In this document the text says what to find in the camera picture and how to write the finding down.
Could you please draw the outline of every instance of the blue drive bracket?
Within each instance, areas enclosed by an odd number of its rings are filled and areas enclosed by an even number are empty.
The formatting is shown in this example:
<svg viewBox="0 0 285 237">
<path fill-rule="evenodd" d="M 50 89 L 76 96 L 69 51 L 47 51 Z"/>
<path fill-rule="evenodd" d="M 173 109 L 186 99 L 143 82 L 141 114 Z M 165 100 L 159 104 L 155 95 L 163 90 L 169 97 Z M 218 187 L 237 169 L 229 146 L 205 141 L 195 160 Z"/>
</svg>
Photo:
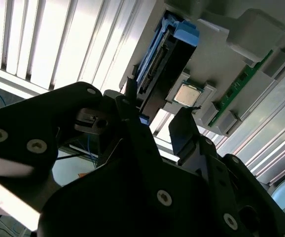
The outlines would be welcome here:
<svg viewBox="0 0 285 237">
<path fill-rule="evenodd" d="M 141 85 L 143 76 L 145 75 L 145 72 L 152 61 L 153 55 L 157 52 L 157 48 L 161 43 L 161 40 L 168 30 L 169 26 L 175 29 L 173 34 L 175 38 L 191 46 L 197 46 L 200 33 L 197 30 L 196 26 L 185 20 L 179 21 L 174 15 L 166 13 L 161 20 L 161 24 L 159 24 L 156 30 L 148 51 L 144 55 L 143 60 L 138 67 L 136 76 L 138 87 Z"/>
</svg>

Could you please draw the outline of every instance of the green circuit board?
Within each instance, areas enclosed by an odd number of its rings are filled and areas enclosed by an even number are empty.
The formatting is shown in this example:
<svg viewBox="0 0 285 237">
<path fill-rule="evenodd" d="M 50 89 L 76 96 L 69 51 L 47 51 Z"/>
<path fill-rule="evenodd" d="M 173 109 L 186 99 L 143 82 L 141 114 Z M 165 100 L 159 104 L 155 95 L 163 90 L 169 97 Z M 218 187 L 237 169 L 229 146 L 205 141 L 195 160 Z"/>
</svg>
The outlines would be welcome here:
<svg viewBox="0 0 285 237">
<path fill-rule="evenodd" d="M 258 62 L 253 68 L 246 65 L 241 73 L 237 76 L 234 82 L 230 85 L 226 93 L 222 96 L 220 101 L 215 103 L 215 106 L 219 110 L 219 112 L 215 115 L 212 121 L 208 124 L 208 126 L 212 127 L 215 122 L 219 119 L 222 113 L 226 110 L 226 108 L 230 105 L 230 103 L 236 98 L 239 92 L 245 87 L 245 85 L 249 82 L 249 80 L 255 75 L 257 70 L 263 65 L 263 63 L 268 59 L 268 57 L 273 53 L 271 50 L 266 57 Z"/>
</svg>

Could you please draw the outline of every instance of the blue plastic tab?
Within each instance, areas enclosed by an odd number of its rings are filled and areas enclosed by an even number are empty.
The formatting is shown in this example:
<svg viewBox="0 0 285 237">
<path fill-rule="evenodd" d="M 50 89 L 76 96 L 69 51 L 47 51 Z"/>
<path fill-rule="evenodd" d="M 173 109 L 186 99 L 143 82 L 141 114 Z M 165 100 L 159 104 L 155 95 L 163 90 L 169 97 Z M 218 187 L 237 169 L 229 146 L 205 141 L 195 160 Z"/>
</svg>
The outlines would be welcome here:
<svg viewBox="0 0 285 237">
<path fill-rule="evenodd" d="M 173 36 L 178 40 L 181 40 L 185 43 L 190 44 L 191 46 L 196 47 L 199 41 L 199 31 L 196 26 L 187 22 L 187 21 L 179 21 L 175 16 L 167 13 L 161 20 L 161 24 L 159 24 L 156 33 L 149 45 L 148 51 L 143 57 L 141 61 L 138 71 L 137 71 L 137 83 L 138 86 L 141 85 L 142 79 L 144 75 L 147 73 L 147 69 L 149 64 L 151 63 L 152 57 L 156 52 L 164 34 L 168 30 L 168 26 L 172 26 L 175 28 L 175 32 Z"/>
<path fill-rule="evenodd" d="M 196 47 L 198 45 L 200 32 L 196 29 L 193 24 L 183 21 L 179 22 L 174 32 L 174 37 Z"/>
</svg>

